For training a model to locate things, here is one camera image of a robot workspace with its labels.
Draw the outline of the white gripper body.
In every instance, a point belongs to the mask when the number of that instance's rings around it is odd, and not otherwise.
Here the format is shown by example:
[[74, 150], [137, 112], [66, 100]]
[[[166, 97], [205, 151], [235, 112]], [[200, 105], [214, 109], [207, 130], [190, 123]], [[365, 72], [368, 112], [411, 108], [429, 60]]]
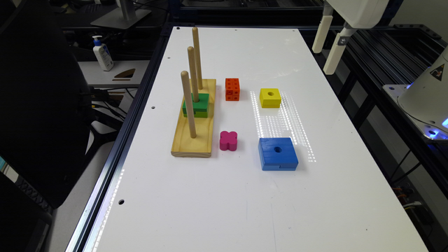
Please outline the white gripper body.
[[378, 24], [389, 0], [326, 0], [355, 29], [370, 29]]

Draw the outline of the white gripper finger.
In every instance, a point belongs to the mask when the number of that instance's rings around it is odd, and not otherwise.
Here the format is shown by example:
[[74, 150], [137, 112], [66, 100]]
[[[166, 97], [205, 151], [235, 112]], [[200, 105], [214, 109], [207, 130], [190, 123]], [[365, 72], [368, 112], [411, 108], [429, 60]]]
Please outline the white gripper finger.
[[323, 72], [326, 75], [333, 75], [337, 65], [339, 64], [344, 50], [349, 42], [350, 37], [356, 32], [352, 28], [343, 28], [343, 30], [336, 35], [328, 58], [323, 67]]
[[314, 53], [320, 53], [322, 51], [332, 21], [332, 15], [323, 15], [311, 48]]

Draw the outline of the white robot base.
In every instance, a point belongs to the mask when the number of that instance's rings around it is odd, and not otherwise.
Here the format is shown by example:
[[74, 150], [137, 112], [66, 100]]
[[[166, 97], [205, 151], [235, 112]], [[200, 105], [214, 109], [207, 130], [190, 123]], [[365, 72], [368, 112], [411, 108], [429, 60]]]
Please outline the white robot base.
[[383, 90], [429, 141], [447, 142], [447, 50], [409, 85]]

